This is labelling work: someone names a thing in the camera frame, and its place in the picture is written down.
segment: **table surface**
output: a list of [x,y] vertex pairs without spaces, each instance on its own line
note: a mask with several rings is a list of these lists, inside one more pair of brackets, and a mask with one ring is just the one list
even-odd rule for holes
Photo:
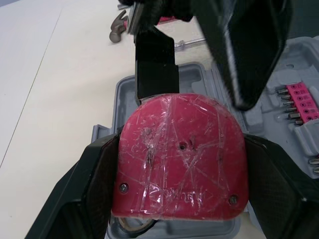
[[[5,43],[7,49],[0,56],[0,63],[6,63],[0,69],[1,117],[5,112],[0,119],[5,132],[0,141],[0,238],[24,237],[56,182],[90,143],[93,125],[111,127],[115,86],[135,69],[133,38],[123,34],[120,43],[109,41],[117,4],[21,0],[0,8],[1,22],[11,22],[0,28],[6,32],[0,46]],[[159,29],[175,41],[202,37],[195,19]],[[209,69],[211,61],[205,45],[176,53],[177,64],[199,62]],[[265,238],[248,214],[241,218],[236,239]]]

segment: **screw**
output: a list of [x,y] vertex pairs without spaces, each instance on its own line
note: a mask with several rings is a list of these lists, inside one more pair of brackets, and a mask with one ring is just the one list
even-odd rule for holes
[[127,183],[122,183],[120,185],[120,191],[121,193],[126,193],[129,190],[129,186],[127,185]]
[[238,203],[238,197],[236,195],[232,195],[228,201],[230,205],[236,205]]

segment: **white table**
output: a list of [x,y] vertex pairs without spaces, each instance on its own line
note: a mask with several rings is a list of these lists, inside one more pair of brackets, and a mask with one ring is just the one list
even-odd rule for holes
[[[21,63],[7,71],[7,75],[18,74],[14,80],[21,93],[16,97],[21,94],[23,97],[12,96],[11,100],[17,103],[14,109],[10,102],[0,108],[1,115],[9,109],[14,111],[6,119],[13,122],[7,128],[6,138],[10,141],[13,137],[9,147],[3,146],[6,154],[0,168],[0,238],[3,239],[20,239],[27,234],[56,182],[90,143],[92,126],[98,123],[111,126],[115,86],[122,78],[134,74],[135,67],[132,37],[123,34],[119,44],[109,41],[110,25],[119,14],[116,0],[59,0],[54,7],[45,0],[45,3],[21,0],[13,3],[14,7],[5,6],[8,17],[26,7],[28,1],[34,2],[37,10],[31,10],[29,16],[19,20],[25,23],[24,31],[28,33],[26,24],[36,12],[49,20],[46,27],[40,28],[43,30],[33,33],[38,41],[35,45],[41,43],[41,47],[28,46],[37,50],[28,52]],[[195,20],[167,23],[159,28],[176,41],[201,37]],[[7,29],[13,30],[17,30],[14,25]],[[46,37],[39,39],[45,30]],[[9,34],[5,39],[10,43],[13,40]],[[177,64],[199,62],[208,69],[211,61],[206,46],[176,54]],[[32,71],[24,85],[21,69],[25,64]],[[5,90],[8,94],[14,92],[12,87]],[[251,225],[248,215],[243,214],[236,239],[263,238]]]

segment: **metal bit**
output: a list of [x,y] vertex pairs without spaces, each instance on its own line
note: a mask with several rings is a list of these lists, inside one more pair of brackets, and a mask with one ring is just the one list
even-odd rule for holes
[[278,90],[278,91],[277,91],[277,94],[278,94],[278,95],[284,95],[284,94],[286,94],[286,93],[288,93],[288,90],[287,90],[287,89],[282,89],[282,90]]
[[317,174],[319,174],[319,167],[317,167],[317,168],[314,168],[314,169],[313,169],[313,172],[314,172],[314,173],[317,173]]
[[304,122],[301,119],[295,121],[295,125],[302,125],[302,124],[304,124]]
[[293,112],[293,111],[296,111],[296,110],[297,110],[297,108],[293,107],[293,108],[286,109],[285,112],[289,113],[289,112]]
[[288,115],[288,118],[291,119],[291,120],[299,119],[300,118],[300,114],[299,113],[290,113]]
[[293,104],[294,104],[293,101],[283,102],[283,105],[284,105],[284,106],[290,106],[290,105],[293,105]]
[[290,98],[291,98],[291,95],[281,96],[282,100],[289,100]]
[[319,165],[319,158],[309,159],[308,164],[310,165]]

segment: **screwdriver bit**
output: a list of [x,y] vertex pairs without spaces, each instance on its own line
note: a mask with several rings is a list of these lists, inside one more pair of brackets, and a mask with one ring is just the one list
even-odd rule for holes
[[293,108],[286,109],[285,112],[289,113],[289,112],[293,112],[293,111],[296,111],[296,110],[297,110],[297,108],[293,107]]
[[310,164],[310,165],[318,165],[319,164],[319,158],[309,159],[308,160],[308,164]]
[[284,95],[285,93],[288,93],[288,90],[287,90],[287,89],[282,89],[282,90],[278,90],[278,91],[277,91],[277,94],[278,94],[278,95]]

